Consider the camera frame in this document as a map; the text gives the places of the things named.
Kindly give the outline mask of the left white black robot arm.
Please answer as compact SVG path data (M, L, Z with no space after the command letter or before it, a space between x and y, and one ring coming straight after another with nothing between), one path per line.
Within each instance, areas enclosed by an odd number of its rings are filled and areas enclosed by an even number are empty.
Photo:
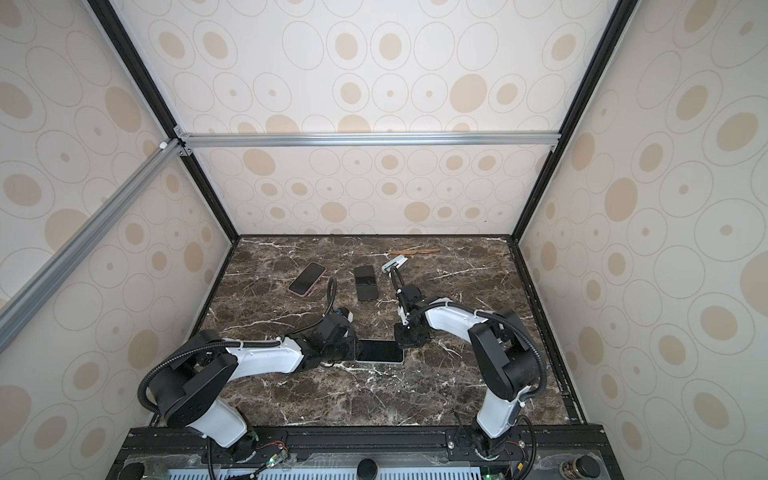
M332 278L322 318L277 340L242 341L224 339L215 330L199 332L145 375L137 389L139 403L168 427L190 427L223 448L236 445L250 426L220 399L229 382L303 373L354 359L357 338L351 312L334 306L336 293Z

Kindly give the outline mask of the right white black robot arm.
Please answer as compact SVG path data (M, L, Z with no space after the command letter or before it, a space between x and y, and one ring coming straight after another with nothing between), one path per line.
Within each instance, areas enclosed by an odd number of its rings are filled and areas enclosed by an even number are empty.
M397 266L382 271L398 300L394 338L400 348L421 347L437 331L471 345L487 390L468 437L479 455L496 456L526 401L546 390L545 356L515 312L476 310L449 298L426 297L404 282Z

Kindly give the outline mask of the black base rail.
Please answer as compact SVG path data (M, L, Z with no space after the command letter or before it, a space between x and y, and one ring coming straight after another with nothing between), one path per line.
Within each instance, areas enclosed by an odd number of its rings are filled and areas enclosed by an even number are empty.
M373 459L378 479L560 479L561 463L588 455L598 479L622 473L597 425L515 427L492 458L478 454L468 430L431 427L263 427L249 435L252 453L234 453L191 429L138 428L128 433L110 479L356 479Z

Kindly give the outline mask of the black knob centre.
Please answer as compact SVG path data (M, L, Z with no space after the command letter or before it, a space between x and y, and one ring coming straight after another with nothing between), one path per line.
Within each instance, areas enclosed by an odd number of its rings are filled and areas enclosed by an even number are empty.
M357 480L377 480L379 477L379 466L370 458L362 459L356 468Z

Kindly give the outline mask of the round button right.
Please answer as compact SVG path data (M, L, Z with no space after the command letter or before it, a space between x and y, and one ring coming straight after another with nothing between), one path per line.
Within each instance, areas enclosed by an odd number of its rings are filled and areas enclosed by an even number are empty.
M601 466L594 458L582 455L561 463L559 473L566 480L598 479L601 475Z

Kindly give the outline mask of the diagonal aluminium rail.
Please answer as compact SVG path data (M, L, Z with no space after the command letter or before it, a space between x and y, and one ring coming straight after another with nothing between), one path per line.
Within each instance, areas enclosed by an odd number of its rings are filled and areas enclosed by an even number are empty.
M180 156L181 142L168 139L81 226L1 310L1 348L7 349L85 257L118 223L147 186Z

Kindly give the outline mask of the white stapler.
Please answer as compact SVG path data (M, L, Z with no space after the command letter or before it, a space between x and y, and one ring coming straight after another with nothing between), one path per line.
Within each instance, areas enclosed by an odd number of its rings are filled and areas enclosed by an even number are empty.
M398 255L382 266L382 272L388 273L393 269L399 269L407 262L407 260L408 258L405 255Z

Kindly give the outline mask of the horizontal aluminium rail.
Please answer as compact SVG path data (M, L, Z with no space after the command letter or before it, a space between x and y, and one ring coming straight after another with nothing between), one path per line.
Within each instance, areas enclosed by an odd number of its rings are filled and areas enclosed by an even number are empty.
M292 147L409 147L409 146L556 146L557 131L476 132L369 132L369 133L182 133L180 140L191 148L292 148Z

